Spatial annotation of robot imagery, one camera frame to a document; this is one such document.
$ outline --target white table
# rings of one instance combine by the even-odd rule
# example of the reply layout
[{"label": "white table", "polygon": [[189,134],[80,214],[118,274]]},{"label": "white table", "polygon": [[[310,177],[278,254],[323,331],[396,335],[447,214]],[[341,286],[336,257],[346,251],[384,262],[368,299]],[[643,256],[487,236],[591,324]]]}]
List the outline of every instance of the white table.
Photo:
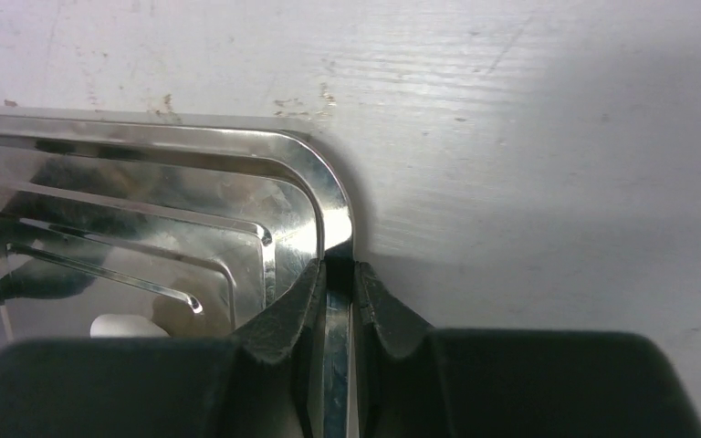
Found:
[{"label": "white table", "polygon": [[701,413],[701,2],[0,0],[25,108],[307,120],[406,304],[642,333]]}]

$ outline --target scratch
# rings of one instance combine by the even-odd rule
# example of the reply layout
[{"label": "scratch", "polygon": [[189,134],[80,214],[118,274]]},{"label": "scratch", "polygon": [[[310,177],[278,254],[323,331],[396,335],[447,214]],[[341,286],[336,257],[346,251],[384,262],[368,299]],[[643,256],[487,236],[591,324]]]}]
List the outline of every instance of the scratch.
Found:
[{"label": "scratch", "polygon": [[44,54],[44,71],[41,74],[41,104],[44,105],[44,95],[47,93],[47,69],[49,68],[49,55],[52,53],[52,46],[55,44],[55,29],[58,27],[60,9],[63,8],[62,0],[58,0],[58,7],[55,8],[55,19],[52,20],[52,27],[49,28],[49,40],[47,42],[47,52]]},{"label": "scratch", "polygon": [[525,20],[525,23],[522,24],[518,32],[512,37],[512,39],[509,40],[509,42],[504,46],[504,49],[501,50],[501,53],[498,54],[496,59],[493,60],[493,63],[490,64],[490,67],[487,69],[487,72],[485,73],[484,76],[489,76],[492,74],[495,70],[496,67],[498,67],[498,64],[504,59],[504,57],[509,53],[509,50],[512,49],[517,43],[520,37],[522,37],[522,34],[525,33],[525,29],[530,25],[530,22],[533,21],[533,17],[536,15],[534,12],[531,14],[527,20]]}]

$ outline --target stainless steel surface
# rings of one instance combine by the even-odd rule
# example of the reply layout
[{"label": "stainless steel surface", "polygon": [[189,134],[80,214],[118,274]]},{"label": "stainless steel surface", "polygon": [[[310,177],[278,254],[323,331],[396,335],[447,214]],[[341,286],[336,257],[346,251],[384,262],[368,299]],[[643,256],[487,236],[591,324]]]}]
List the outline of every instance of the stainless steel surface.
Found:
[{"label": "stainless steel surface", "polygon": [[[103,313],[224,336],[352,238],[331,169],[285,132],[0,116],[0,344]],[[322,423],[344,436],[348,303],[326,321]]]}]

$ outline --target silver tray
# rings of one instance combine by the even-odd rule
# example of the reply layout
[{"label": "silver tray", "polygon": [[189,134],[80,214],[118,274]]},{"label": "silver tray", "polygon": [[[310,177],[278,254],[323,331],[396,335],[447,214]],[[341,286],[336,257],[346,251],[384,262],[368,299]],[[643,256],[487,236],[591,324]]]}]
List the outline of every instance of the silver tray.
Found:
[{"label": "silver tray", "polygon": [[[334,173],[288,132],[0,115],[0,347],[88,336],[106,313],[225,336],[352,231]],[[327,311],[345,342],[347,309]]]}]

